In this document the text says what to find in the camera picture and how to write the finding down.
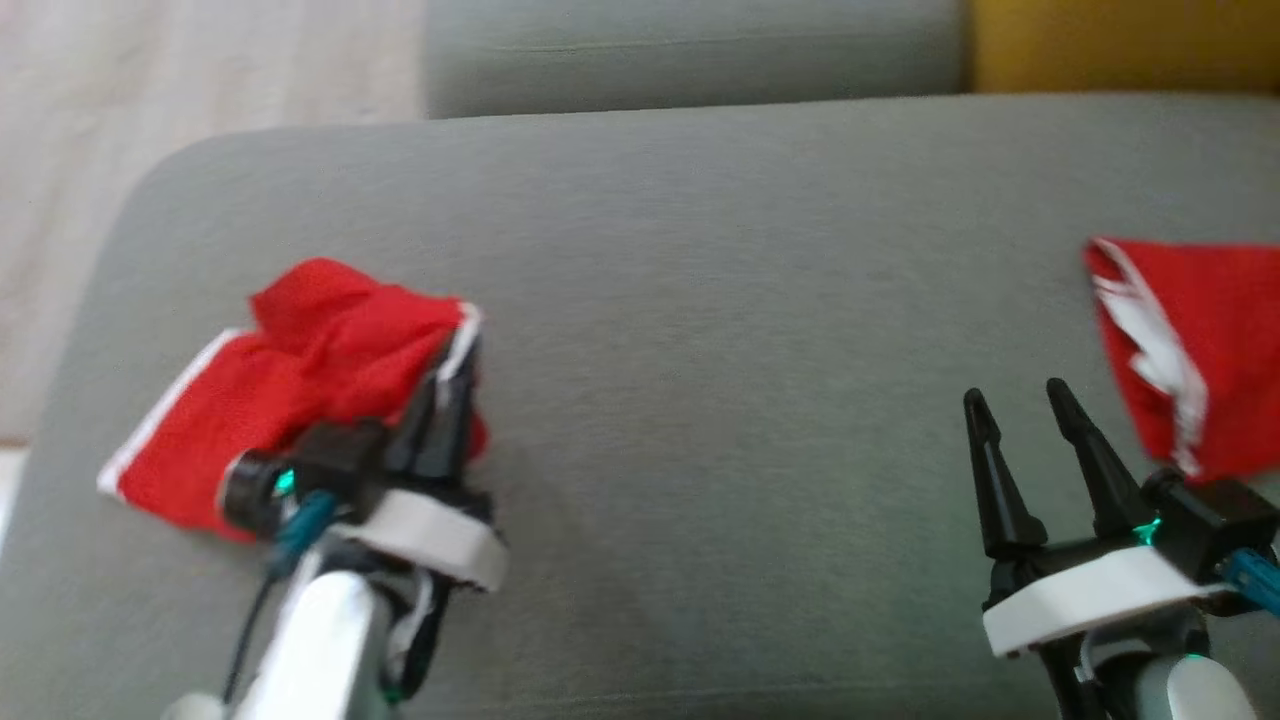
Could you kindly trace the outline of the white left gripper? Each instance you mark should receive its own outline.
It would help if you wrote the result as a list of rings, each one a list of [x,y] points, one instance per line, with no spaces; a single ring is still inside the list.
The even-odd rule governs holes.
[[[385,470],[361,480],[330,532],[330,698],[407,701],[435,659],[460,587],[500,588],[508,550],[488,495],[461,483],[471,445],[477,334],[454,333],[390,432]]]

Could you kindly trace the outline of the yellow sofa backrest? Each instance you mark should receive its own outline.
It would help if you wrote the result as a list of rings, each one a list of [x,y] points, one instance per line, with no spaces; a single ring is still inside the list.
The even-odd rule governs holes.
[[[978,94],[1280,95],[1280,0],[968,0]]]

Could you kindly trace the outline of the red shirt with white sleeves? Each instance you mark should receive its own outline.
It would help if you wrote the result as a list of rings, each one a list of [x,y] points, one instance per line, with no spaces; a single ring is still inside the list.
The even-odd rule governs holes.
[[[1146,454],[1197,482],[1280,471],[1280,246],[1094,237],[1083,258]]]

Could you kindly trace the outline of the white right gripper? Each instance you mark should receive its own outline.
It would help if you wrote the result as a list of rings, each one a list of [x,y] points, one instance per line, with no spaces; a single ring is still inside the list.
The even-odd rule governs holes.
[[[1133,534],[1153,523],[1133,474],[1066,380],[1047,379],[1046,393],[1101,539],[1047,543],[984,395],[966,391],[980,534],[993,564],[982,616],[992,653],[1039,660],[1057,720],[1233,720],[1233,673],[1213,659],[1206,619],[1230,587],[1188,579]]]

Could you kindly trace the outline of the red shorts with white trim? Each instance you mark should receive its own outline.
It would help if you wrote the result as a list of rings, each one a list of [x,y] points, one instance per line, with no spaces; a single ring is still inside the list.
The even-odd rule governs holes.
[[[184,530],[246,542],[218,507],[244,451],[282,451],[315,421],[394,421],[471,302],[416,293],[312,258],[250,299],[255,324],[215,336],[170,379],[99,471],[99,492]]]

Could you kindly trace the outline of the large grey sofa seat cushion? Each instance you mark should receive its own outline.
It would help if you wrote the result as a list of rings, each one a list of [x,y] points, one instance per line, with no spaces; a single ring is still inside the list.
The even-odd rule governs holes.
[[[1093,236],[1280,243],[1280,100],[946,96],[274,129],[132,193],[0,553],[0,720],[218,691],[260,583],[93,479],[306,258],[484,311],[511,569],[452,602],[406,717],[1037,720],[995,659],[963,393],[1029,509],[1091,533],[1044,396],[1144,459]]]

